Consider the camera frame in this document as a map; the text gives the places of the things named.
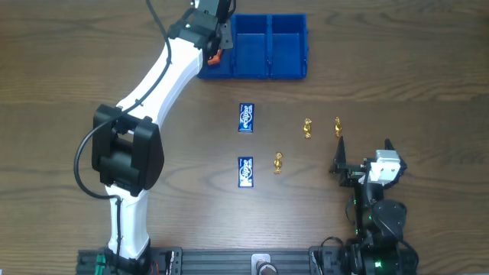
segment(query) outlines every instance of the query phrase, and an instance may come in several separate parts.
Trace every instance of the blue bin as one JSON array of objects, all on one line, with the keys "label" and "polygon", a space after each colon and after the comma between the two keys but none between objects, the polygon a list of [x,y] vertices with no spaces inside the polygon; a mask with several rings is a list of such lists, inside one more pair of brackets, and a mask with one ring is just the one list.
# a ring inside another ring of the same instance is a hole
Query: blue bin
[{"label": "blue bin", "polygon": [[306,15],[234,15],[234,47],[202,79],[303,79],[309,51]]}]

